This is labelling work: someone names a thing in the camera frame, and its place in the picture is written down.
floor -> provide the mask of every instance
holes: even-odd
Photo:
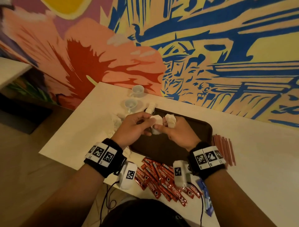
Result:
[[[0,124],[0,226],[17,227],[76,171],[38,154],[52,135],[72,114],[71,110],[39,103],[53,113],[27,135]],[[84,227],[99,226],[99,211],[106,194],[103,184]],[[111,200],[118,203],[128,195],[116,189]],[[107,214],[104,206],[103,216]]]

brown tray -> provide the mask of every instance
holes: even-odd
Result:
[[[183,116],[176,113],[155,108],[154,115],[164,117],[166,114],[174,114],[176,116]],[[201,141],[212,144],[212,126],[204,121],[200,121],[191,117],[183,116],[194,130]],[[155,161],[165,163],[166,165],[173,165],[176,160],[187,161],[188,152],[171,141],[166,134],[145,136],[140,138],[130,146],[130,149],[136,153],[142,154]]]

forearm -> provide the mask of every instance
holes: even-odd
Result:
[[[225,170],[209,176],[205,184],[221,227],[275,227]]]
[[[83,165],[21,227],[81,227],[103,181],[101,174]]]

mural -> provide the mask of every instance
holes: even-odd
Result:
[[[35,90],[63,107],[100,81],[141,84],[299,128],[298,0],[14,0],[0,17],[0,47],[40,70]]]

blue packet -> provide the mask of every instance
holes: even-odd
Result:
[[[211,217],[214,212],[214,207],[212,205],[212,201],[207,186],[205,185],[204,181],[201,178],[196,180],[196,183],[204,194],[205,212],[207,213],[207,215]]]

